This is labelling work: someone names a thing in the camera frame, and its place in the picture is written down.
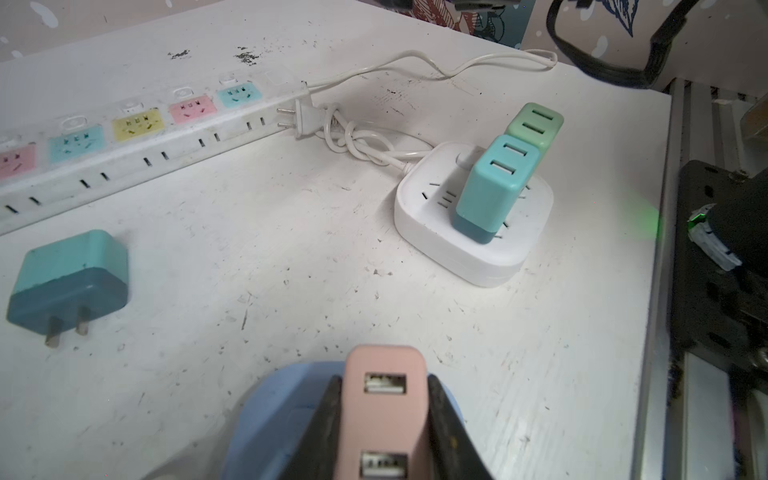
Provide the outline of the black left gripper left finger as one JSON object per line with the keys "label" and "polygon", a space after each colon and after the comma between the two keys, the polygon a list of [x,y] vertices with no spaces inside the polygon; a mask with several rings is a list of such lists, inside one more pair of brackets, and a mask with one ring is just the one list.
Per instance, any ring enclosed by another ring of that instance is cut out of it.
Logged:
{"label": "black left gripper left finger", "polygon": [[337,459],[341,421],[342,378],[331,377],[298,447],[280,480],[331,480]]}

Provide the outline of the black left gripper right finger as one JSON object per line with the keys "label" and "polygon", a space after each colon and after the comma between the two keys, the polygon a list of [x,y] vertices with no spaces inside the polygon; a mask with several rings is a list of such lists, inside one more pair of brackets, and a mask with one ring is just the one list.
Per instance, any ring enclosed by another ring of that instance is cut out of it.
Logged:
{"label": "black left gripper right finger", "polygon": [[427,377],[429,443],[438,479],[491,480],[439,378]]}

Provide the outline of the pink plug adapter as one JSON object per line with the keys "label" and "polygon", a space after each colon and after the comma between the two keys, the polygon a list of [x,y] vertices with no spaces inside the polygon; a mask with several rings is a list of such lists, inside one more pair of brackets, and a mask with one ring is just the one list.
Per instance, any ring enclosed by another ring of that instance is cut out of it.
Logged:
{"label": "pink plug adapter", "polygon": [[342,379],[336,479],[431,479],[427,367],[410,346],[359,345]]}

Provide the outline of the white square power socket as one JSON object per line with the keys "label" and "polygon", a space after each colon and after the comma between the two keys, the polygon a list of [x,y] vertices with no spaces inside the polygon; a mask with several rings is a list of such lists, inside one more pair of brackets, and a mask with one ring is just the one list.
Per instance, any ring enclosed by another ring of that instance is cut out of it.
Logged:
{"label": "white square power socket", "polygon": [[521,268],[544,230],[554,204],[539,176],[507,199],[502,178],[519,166],[485,161],[484,149],[444,142],[407,173],[394,201],[398,233],[447,270],[480,287],[497,287]]}

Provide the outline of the green plug adapter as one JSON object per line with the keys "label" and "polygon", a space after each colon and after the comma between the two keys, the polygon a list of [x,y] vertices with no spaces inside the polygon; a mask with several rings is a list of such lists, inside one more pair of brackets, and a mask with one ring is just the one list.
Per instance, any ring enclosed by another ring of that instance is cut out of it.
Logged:
{"label": "green plug adapter", "polygon": [[538,148],[544,156],[564,124],[562,114],[535,102],[526,103],[506,133]]}

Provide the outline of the white long power strip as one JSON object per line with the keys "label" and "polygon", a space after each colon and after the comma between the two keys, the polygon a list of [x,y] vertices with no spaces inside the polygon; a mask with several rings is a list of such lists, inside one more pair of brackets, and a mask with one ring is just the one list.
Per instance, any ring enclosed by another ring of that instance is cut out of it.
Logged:
{"label": "white long power strip", "polygon": [[305,84],[284,71],[194,82],[1,135],[4,234],[290,126]]}

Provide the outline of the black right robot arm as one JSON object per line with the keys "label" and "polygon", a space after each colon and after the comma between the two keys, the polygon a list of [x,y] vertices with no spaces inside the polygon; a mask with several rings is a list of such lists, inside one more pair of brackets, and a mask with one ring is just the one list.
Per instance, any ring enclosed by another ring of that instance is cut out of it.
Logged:
{"label": "black right robot arm", "polygon": [[679,175],[672,342],[767,389],[767,173],[692,160]]}

